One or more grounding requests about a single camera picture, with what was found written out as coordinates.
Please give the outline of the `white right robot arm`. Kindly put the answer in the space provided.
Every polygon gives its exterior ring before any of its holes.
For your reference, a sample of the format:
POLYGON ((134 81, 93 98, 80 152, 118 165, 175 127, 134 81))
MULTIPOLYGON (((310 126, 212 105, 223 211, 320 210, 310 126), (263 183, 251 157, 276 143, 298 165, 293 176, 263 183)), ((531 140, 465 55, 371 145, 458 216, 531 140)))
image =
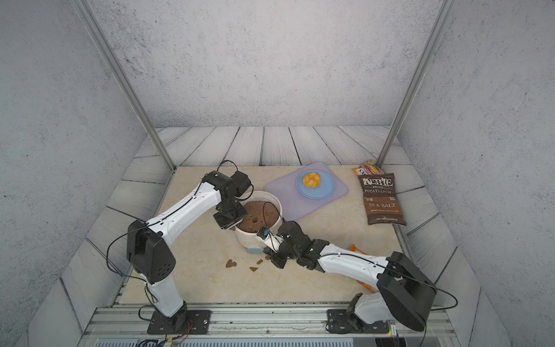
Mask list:
POLYGON ((261 228, 256 237, 280 269, 294 260, 308 270, 345 276, 377 289, 374 294, 354 297, 348 311, 357 320, 367 325, 397 320, 413 331, 426 330, 439 289, 403 253, 375 257, 345 250, 329 241, 309 238, 295 221, 284 223, 277 234, 261 228))

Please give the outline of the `teal scrub brush white bristles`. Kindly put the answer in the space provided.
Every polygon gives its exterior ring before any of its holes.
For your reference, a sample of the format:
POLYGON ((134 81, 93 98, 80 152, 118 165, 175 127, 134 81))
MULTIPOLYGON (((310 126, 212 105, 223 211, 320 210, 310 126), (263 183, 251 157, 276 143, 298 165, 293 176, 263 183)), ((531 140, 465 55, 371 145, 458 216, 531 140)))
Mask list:
POLYGON ((264 247, 250 247, 246 248, 248 254, 264 254, 264 247))

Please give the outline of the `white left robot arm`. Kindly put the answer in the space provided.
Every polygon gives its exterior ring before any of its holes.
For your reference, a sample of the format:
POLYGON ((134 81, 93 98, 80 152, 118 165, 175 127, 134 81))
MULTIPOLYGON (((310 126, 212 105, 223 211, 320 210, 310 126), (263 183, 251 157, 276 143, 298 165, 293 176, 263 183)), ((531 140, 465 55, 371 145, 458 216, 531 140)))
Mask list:
POLYGON ((127 260, 146 281, 147 293, 153 295, 156 311, 163 318, 173 319, 186 311, 173 278, 176 258, 170 246, 212 208, 216 209, 214 218, 220 228, 230 229, 239 224, 247 214, 241 202, 250 187, 245 173, 235 171, 226 176, 211 171, 176 205, 145 223, 135 221, 129 226, 127 260))

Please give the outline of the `white ceramic pot with soil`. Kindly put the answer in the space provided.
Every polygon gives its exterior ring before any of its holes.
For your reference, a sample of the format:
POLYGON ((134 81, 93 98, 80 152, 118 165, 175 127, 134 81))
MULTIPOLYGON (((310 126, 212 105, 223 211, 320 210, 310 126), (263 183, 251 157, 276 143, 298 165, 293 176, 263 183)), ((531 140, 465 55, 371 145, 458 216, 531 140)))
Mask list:
POLYGON ((254 191, 249 199, 241 203, 247 214, 234 231, 239 243, 246 249, 263 249, 265 244, 256 237, 262 228, 268 228, 273 234, 283 224, 282 205, 276 196, 264 191, 254 191))

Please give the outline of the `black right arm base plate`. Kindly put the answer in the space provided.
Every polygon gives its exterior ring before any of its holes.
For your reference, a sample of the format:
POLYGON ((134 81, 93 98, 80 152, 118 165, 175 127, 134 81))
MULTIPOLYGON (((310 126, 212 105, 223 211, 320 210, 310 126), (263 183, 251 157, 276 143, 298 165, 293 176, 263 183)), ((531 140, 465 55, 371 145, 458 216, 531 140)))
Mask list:
POLYGON ((390 334, 390 325, 384 321, 372 324, 363 322, 346 309, 328 309, 325 330, 332 334, 390 334))

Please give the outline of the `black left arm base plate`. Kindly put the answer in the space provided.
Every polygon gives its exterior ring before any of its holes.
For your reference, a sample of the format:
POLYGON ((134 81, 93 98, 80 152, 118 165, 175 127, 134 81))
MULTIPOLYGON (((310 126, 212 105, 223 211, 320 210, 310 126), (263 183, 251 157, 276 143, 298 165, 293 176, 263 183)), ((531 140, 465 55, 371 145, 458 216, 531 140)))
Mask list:
POLYGON ((210 310, 180 310, 171 318, 154 312, 147 328, 148 335, 206 335, 210 326, 210 310))

